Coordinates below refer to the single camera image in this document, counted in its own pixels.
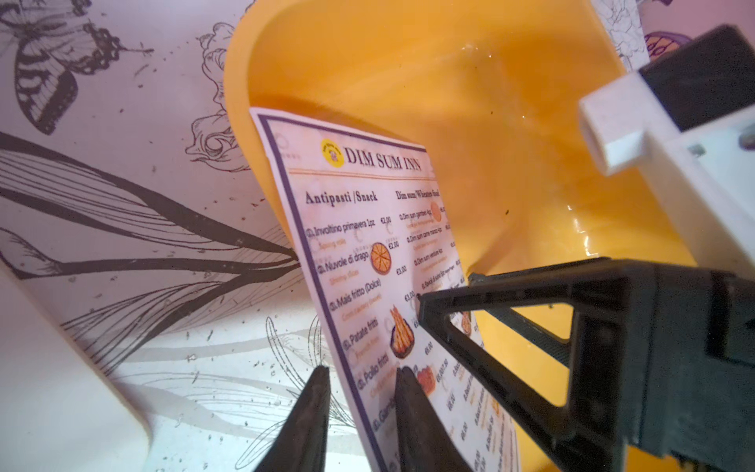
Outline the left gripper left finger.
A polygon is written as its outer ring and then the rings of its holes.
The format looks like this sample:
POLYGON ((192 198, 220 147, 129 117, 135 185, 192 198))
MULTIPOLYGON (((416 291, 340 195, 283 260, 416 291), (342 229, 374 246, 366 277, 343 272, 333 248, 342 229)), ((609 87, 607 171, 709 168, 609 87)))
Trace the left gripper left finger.
POLYGON ((330 395, 330 369, 316 367, 256 471, 324 471, 330 395))

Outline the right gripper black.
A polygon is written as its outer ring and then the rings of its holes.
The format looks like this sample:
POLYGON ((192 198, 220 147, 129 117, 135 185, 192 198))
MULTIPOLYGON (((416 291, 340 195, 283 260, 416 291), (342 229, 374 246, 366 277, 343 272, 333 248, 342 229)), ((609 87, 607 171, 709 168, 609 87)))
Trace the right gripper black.
POLYGON ((753 280, 597 259, 469 283, 421 295, 420 324, 561 470, 623 471, 630 446, 753 470, 753 280))

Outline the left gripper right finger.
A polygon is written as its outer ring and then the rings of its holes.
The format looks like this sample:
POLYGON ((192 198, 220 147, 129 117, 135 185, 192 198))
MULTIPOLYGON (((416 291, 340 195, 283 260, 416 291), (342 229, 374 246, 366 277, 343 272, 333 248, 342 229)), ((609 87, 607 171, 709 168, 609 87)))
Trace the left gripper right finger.
POLYGON ((394 400, 401 471, 471 471, 408 367, 396 372, 394 400))

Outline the Dim Sum Inn menu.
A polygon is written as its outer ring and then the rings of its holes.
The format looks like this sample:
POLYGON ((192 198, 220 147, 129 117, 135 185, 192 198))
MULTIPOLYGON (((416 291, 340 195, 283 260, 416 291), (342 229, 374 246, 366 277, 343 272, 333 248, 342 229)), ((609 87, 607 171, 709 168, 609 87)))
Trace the Dim Sum Inn menu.
POLYGON ((396 372, 411 369, 476 471, 517 471, 511 417, 418 320, 466 276, 427 150, 254 107, 322 332, 375 470, 399 468, 396 372))

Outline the clear acrylic menu holder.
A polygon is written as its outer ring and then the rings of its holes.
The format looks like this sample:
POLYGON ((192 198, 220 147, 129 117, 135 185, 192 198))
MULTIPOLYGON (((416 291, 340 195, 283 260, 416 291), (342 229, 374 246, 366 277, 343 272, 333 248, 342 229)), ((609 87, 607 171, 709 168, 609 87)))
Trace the clear acrylic menu holder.
POLYGON ((140 471, 150 447, 145 420, 2 269, 2 470, 140 471))

